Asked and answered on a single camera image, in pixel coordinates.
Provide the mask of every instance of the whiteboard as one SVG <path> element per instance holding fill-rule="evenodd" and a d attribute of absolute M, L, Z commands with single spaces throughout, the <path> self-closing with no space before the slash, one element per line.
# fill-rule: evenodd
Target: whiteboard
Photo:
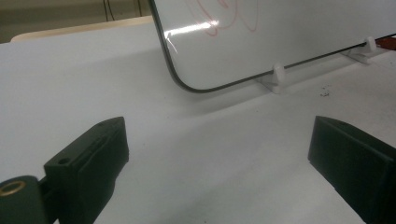
<path fill-rule="evenodd" d="M 395 0 L 151 0 L 174 80 L 215 91 L 396 33 Z"/>

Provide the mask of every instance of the red marker scribble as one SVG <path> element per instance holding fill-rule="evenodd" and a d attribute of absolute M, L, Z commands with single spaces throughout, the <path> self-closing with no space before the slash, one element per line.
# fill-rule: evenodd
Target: red marker scribble
<path fill-rule="evenodd" d="M 208 35 L 211 36 L 218 35 L 219 30 L 225 30 L 232 27 L 237 19 L 239 19 L 250 32 L 252 33 L 256 32 L 259 23 L 259 0 L 256 0 L 255 11 L 254 12 L 249 11 L 249 15 L 253 15 L 255 19 L 253 24 L 247 22 L 246 18 L 241 13 L 240 7 L 242 7 L 243 4 L 246 4 L 247 0 L 233 0 L 233 1 L 217 0 L 217 2 L 219 6 L 222 7 L 222 9 L 224 9 L 227 13 L 230 13 L 231 18 L 228 18 L 228 20 L 222 19 L 218 25 L 216 26 L 212 25 L 211 26 L 212 29 L 206 29 L 205 32 Z M 189 8 L 191 15 L 195 18 L 197 23 L 199 23 L 199 20 L 205 20 L 205 21 L 216 20 L 214 18 L 215 15 L 212 12 L 210 12 L 209 8 L 207 8 L 202 3 L 202 0 L 187 0 L 186 4 Z M 198 12 L 194 10 L 194 7 L 199 8 Z"/>

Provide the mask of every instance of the white table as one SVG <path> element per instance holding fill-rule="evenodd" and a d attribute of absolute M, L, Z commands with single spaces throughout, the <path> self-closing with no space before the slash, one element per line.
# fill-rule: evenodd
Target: white table
<path fill-rule="evenodd" d="M 283 95 L 254 81 L 183 91 L 153 24 L 3 44 L 0 60 L 1 181 L 43 177 L 92 125 L 125 117 L 131 160 L 96 223 L 363 223 L 306 158 L 314 118 L 396 147 L 391 51 L 291 69 L 304 80 Z"/>

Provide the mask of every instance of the whiteboard frame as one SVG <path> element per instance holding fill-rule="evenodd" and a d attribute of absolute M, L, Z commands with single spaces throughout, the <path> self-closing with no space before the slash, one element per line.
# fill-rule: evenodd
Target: whiteboard frame
<path fill-rule="evenodd" d="M 160 18 L 160 15 L 159 15 L 159 13 L 158 13 L 157 7 L 156 7 L 156 5 L 155 5 L 155 0 L 148 0 L 148 2 L 149 2 L 150 9 L 151 9 L 152 17 L 153 17 L 153 19 L 154 19 L 155 27 L 156 27 L 156 29 L 157 29 L 157 33 L 158 33 L 158 36 L 159 36 L 159 38 L 160 38 L 161 47 L 162 47 L 162 49 L 163 49 L 163 55 L 164 55 L 164 57 L 165 57 L 167 67 L 168 67 L 169 72 L 170 72 L 170 74 L 171 74 L 171 76 L 172 76 L 172 79 L 173 79 L 173 80 L 176 82 L 176 84 L 177 84 L 178 86 L 180 86 L 182 89 L 184 89 L 184 90 L 186 90 L 186 91 L 196 92 L 196 93 L 207 93 L 207 92 L 212 92 L 212 91 L 219 91 L 219 90 L 222 90 L 222 89 L 231 87 L 231 86 L 233 86 L 233 85 L 236 85 L 236 84 L 239 84 L 239 83 L 242 83 L 242 82 L 249 81 L 249 80 L 251 80 L 251 79 L 255 79 L 255 78 L 263 77 L 263 76 L 267 76 L 267 75 L 272 75 L 272 74 L 274 73 L 273 70 L 270 70 L 270 71 L 266 71 L 266 72 L 257 74 L 257 75 L 255 75 L 255 76 L 242 78 L 242 79 L 236 80 L 236 81 L 234 81 L 234 82 L 231 82 L 231 83 L 228 83 L 228 84 L 225 84 L 225 85 L 218 86 L 218 87 L 216 87 L 216 88 L 205 89 L 205 90 L 195 89 L 195 88 L 193 88 L 193 87 L 187 85 L 186 83 L 184 83 L 184 82 L 181 80 L 181 78 L 178 76 L 177 71 L 176 71 L 176 69 L 175 69 L 174 63 L 173 63 L 173 61 L 172 61 L 171 53 L 170 53 L 169 48 L 167 47 L 167 44 L 166 44 L 166 39 L 165 39 L 165 37 L 163 36 L 163 26 L 162 26 L 162 23 L 161 23 L 161 18 Z M 391 37 L 391 36 L 395 36 L 395 35 L 396 35 L 396 33 L 391 34 L 391 35 L 382 36 L 382 37 L 376 38 L 375 40 L 382 39 L 382 38 L 386 38 L 386 37 Z M 321 59 L 321 58 L 325 58 L 325 57 L 328 57 L 328 56 L 331 56 L 331 55 L 334 55 L 334 54 L 336 54 L 336 53 L 340 53 L 340 52 L 343 52 L 343 51 L 346 51 L 346 50 L 349 50 L 349 49 L 354 49 L 354 48 L 357 48 L 357 47 L 362 47 L 362 46 L 364 46 L 364 45 L 365 45 L 365 43 L 362 42 L 362 43 L 359 43 L 359 44 L 357 44 L 357 45 L 354 45 L 354 46 L 351 46 L 351 47 L 348 47 L 348 48 L 345 48 L 345 49 L 339 49 L 339 50 L 336 50 L 336 51 L 333 51 L 333 52 L 330 52 L 330 53 L 327 53 L 327 54 L 320 55 L 320 56 L 318 56 L 318 57 L 314 57 L 314 58 L 310 58 L 310 59 L 307 59 L 307 60 L 303 60 L 303 61 L 301 61 L 301 62 L 297 62 L 297 63 L 293 63 L 293 64 L 286 64 L 284 67 L 285 67 L 285 69 L 289 69 L 289 68 L 292 68 L 292 67 L 294 67 L 294 66 L 303 64 L 303 63 L 309 63 L 309 62 L 312 62 L 312 61 L 314 61 L 314 60 L 318 60 L 318 59 Z"/>

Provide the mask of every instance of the white plastic clip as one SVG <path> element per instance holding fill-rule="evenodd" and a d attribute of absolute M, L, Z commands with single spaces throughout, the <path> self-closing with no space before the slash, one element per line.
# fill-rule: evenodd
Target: white plastic clip
<path fill-rule="evenodd" d="M 370 64 L 369 58 L 365 54 L 373 53 L 375 50 L 375 39 L 372 36 L 369 36 L 366 38 L 366 45 L 364 47 L 350 49 L 344 51 L 342 54 L 360 63 Z"/>
<path fill-rule="evenodd" d="M 258 82 L 275 94 L 282 93 L 285 79 L 285 67 L 280 63 L 274 64 L 274 73 L 272 75 L 256 78 Z"/>

